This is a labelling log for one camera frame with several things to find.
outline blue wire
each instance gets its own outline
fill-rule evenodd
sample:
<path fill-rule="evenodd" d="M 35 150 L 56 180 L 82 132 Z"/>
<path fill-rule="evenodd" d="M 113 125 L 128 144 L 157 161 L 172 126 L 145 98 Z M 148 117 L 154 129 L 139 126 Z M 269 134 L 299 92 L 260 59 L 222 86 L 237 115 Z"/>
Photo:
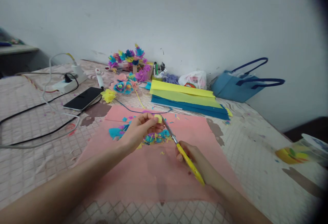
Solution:
<path fill-rule="evenodd" d="M 143 112 L 139 112 L 139 111 L 132 111 L 130 110 L 128 107 L 126 107 L 124 104 L 122 104 L 120 101 L 118 101 L 117 99 L 115 99 L 118 103 L 120 103 L 121 105 L 123 105 L 127 110 L 131 111 L 131 112 L 135 112 L 135 113 L 141 113 L 143 114 Z M 170 109 L 166 112 L 159 112 L 159 113 L 152 113 L 152 114 L 164 114 L 164 113 L 168 113 L 170 112 L 171 110 L 173 110 L 171 107 L 169 107 Z"/>

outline pink paper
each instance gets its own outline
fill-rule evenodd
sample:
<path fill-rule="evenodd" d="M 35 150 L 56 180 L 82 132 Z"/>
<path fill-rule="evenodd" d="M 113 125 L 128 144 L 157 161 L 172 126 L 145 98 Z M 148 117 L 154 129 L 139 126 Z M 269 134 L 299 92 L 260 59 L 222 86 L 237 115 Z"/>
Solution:
<path fill-rule="evenodd" d="M 123 106 L 112 106 L 77 164 L 115 143 L 120 143 L 120 141 L 112 140 L 108 129 L 127 124 L 127 122 L 122 122 L 122 118 L 135 115 L 139 114 L 130 112 Z M 170 124 L 170 128 L 178 140 L 196 145 L 213 167 L 236 190 L 246 196 L 204 117 L 179 115 L 180 119 L 178 119 L 170 113 L 163 114 L 163 117 L 167 119 L 167 122 L 174 122 Z M 164 144 L 143 145 L 141 149 L 134 151 L 99 181 L 88 199 L 99 202 L 219 201 L 218 195 L 211 187 L 202 187 L 193 174 L 188 174 L 188 168 L 176 160 L 175 143 L 172 141 Z"/>

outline scissors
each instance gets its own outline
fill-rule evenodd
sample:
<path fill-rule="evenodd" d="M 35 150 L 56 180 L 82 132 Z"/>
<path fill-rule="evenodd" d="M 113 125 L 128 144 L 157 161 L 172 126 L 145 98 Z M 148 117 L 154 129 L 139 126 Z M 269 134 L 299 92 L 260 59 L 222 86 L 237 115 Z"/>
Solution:
<path fill-rule="evenodd" d="M 162 117 L 162 121 L 165 124 L 165 127 L 167 128 L 169 134 L 171 135 L 172 139 L 174 140 L 178 151 L 181 153 L 181 155 L 183 156 L 183 158 L 185 159 L 186 163 L 188 164 L 188 166 L 190 167 L 191 171 L 194 173 L 196 179 L 201 183 L 202 186 L 205 186 L 205 182 L 201 176 L 201 174 L 199 173 L 199 171 L 196 169 L 195 165 L 192 163 L 192 161 L 190 160 L 190 158 L 187 156 L 187 154 L 185 153 L 184 149 L 180 146 L 179 142 L 177 141 L 177 138 L 175 137 L 175 135 L 172 133 L 172 130 L 170 129 L 170 127 L 168 126 L 167 122 L 165 121 L 164 117 Z"/>

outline desk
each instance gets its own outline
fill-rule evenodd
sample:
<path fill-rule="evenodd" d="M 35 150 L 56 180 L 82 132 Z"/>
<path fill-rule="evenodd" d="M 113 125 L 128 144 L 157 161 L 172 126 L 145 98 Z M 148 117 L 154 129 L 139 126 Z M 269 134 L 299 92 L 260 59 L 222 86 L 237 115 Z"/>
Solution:
<path fill-rule="evenodd" d="M 29 45 L 12 45 L 12 46 L 0 46 L 1 55 L 12 55 L 19 53 L 29 53 L 38 51 L 39 48 Z"/>
<path fill-rule="evenodd" d="M 88 80 L 79 88 L 54 102 L 59 110 L 77 114 L 78 111 L 63 109 L 62 105 L 73 99 L 90 86 L 97 87 L 95 69 L 102 72 L 104 84 L 109 86 L 114 74 L 105 71 L 106 65 L 81 61 Z M 70 65 L 54 66 L 53 72 L 70 71 Z M 40 87 L 48 75 L 29 77 Z M 58 82 L 54 75 L 49 86 Z M 139 97 L 147 110 L 152 110 L 149 90 L 140 88 Z M 24 77 L 14 76 L 0 80 L 0 119 L 18 111 L 42 103 L 42 93 L 37 91 Z M 49 100 L 59 93 L 46 94 Z M 119 100 L 126 106 L 141 108 L 135 93 L 121 95 Z M 313 182 L 324 188 L 326 169 L 316 163 L 288 165 L 274 154 L 276 149 L 290 145 L 290 141 L 268 123 L 257 111 L 245 103 L 217 99 L 233 113 L 231 124 L 223 120 L 204 116 L 220 144 L 227 160 L 241 182 L 248 199 L 273 223 L 304 223 L 317 208 L 319 198 L 310 194 L 315 189 L 304 189 L 297 180 Z M 75 163 L 93 136 L 110 105 L 100 102 L 81 115 L 81 123 L 72 135 L 35 149 L 0 150 L 0 209 L 23 194 L 67 171 Z M 154 110 L 167 111 L 155 106 Z M 176 114 L 203 116 L 183 110 L 172 111 Z M 59 127 L 71 117 L 53 114 L 48 106 L 41 106 L 30 112 L 5 122 L 2 125 L 2 143 L 11 144 L 45 134 Z M 58 131 L 53 136 L 71 130 L 73 124 Z M 230 215 L 220 204 L 204 201 L 181 201 L 165 203 L 118 202 L 114 205 L 99 205 L 93 202 L 88 206 L 82 203 L 67 218 L 65 223 L 232 223 Z"/>

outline purple yarn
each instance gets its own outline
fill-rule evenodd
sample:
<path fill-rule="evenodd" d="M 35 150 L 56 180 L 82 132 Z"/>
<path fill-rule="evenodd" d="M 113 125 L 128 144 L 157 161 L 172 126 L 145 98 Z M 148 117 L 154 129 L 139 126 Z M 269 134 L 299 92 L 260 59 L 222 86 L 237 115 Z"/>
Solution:
<path fill-rule="evenodd" d="M 179 84 L 178 80 L 179 80 L 179 77 L 177 77 L 176 75 L 173 75 L 173 74 L 166 74 L 163 76 L 163 82 L 178 85 Z"/>

